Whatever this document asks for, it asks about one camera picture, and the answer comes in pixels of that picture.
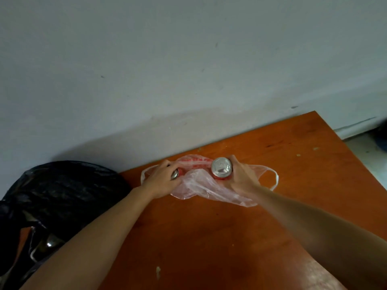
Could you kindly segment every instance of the transparent plastic bag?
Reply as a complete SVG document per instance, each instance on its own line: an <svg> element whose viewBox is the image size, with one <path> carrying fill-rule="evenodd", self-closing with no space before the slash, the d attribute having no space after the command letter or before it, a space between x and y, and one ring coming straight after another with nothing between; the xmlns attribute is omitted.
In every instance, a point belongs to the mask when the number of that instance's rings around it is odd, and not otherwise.
<svg viewBox="0 0 387 290"><path fill-rule="evenodd" d="M240 206L255 206L257 203L249 198L240 196L235 191L219 185L211 172L211 163L213 160L200 155L187 155L176 160L181 163L179 168L179 177L182 183L176 187L171 195L180 199L186 200L192 196L199 195L209 200L219 200L227 203L233 203ZM155 170L155 166L151 166L141 173L141 184ZM259 179L266 171L272 171L276 177L276 184L270 190L278 185L278 174L273 169L261 165L249 165Z"/></svg>

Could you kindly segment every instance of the gray wall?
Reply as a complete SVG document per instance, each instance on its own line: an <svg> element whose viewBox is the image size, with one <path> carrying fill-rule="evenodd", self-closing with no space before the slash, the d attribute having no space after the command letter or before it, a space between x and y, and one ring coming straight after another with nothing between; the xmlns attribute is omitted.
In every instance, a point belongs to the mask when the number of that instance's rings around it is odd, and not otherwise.
<svg viewBox="0 0 387 290"><path fill-rule="evenodd" d="M343 138L375 126L386 5L2 0L0 196L53 159L125 170L312 110Z"/></svg>

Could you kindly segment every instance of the paint chip on table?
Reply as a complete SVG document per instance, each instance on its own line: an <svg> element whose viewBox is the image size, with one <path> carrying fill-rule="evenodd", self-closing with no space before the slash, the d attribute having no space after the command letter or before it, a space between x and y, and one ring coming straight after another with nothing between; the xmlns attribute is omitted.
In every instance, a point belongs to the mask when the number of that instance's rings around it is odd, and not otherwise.
<svg viewBox="0 0 387 290"><path fill-rule="evenodd" d="M161 271L160 267L157 266L156 267L156 278L157 278L157 280L160 280L160 271Z"/></svg>

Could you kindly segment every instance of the brown tabletop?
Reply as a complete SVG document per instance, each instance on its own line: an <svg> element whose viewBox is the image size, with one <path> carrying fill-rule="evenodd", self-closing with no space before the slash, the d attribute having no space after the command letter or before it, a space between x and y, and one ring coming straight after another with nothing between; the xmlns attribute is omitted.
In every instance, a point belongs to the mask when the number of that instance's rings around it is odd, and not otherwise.
<svg viewBox="0 0 387 290"><path fill-rule="evenodd" d="M316 112L169 159L186 154L235 154L241 162L269 166L279 174L275 192L387 239L386 190ZM122 175L138 186L141 171L155 163ZM166 196L140 216L100 289L343 287L261 207Z"/></svg>

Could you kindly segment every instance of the skin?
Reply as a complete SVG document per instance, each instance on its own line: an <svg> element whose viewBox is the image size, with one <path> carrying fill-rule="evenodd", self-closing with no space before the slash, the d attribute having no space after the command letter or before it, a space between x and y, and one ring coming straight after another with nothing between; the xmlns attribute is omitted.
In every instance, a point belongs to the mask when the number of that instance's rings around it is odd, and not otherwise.
<svg viewBox="0 0 387 290"><path fill-rule="evenodd" d="M385 240L321 209L273 193L259 184L248 165L241 164L235 156L230 156L230 160L233 176L222 185L266 209L349 290L384 289ZM21 289L97 289L144 208L181 183L179 178L170 180L179 166L170 164L164 161L142 186L75 235Z"/></svg>

